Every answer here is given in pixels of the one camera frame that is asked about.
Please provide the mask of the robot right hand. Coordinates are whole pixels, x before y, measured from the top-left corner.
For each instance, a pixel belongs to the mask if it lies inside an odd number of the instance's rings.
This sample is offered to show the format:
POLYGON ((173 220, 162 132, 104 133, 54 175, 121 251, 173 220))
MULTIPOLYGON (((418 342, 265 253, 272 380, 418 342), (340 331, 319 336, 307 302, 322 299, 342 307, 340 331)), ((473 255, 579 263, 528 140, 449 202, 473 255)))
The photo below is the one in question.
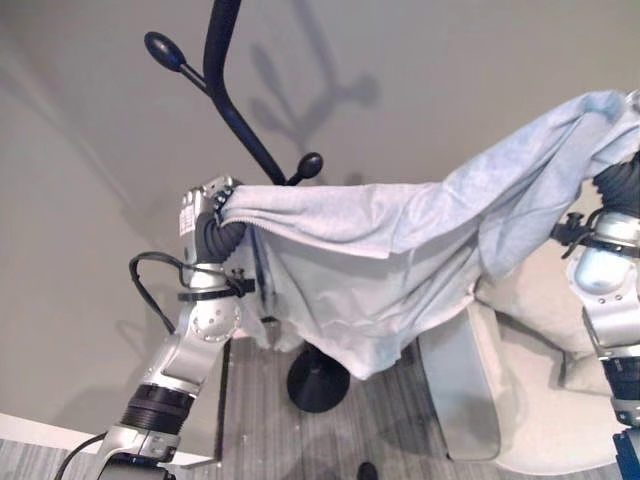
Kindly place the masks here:
POLYGON ((639 218, 639 90, 625 98, 622 116, 600 142, 611 165, 593 179, 607 211, 639 218))

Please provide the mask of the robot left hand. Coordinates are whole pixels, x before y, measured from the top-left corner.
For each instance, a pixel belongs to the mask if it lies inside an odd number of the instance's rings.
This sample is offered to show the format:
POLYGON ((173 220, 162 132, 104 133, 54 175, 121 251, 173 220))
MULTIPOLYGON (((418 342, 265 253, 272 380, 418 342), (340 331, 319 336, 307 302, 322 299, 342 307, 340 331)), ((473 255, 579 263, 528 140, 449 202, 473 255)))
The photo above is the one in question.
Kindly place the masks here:
POLYGON ((182 196, 179 236, 187 264, 223 264, 243 240, 246 224, 224 225, 222 213, 237 185, 232 177, 220 176, 182 196))

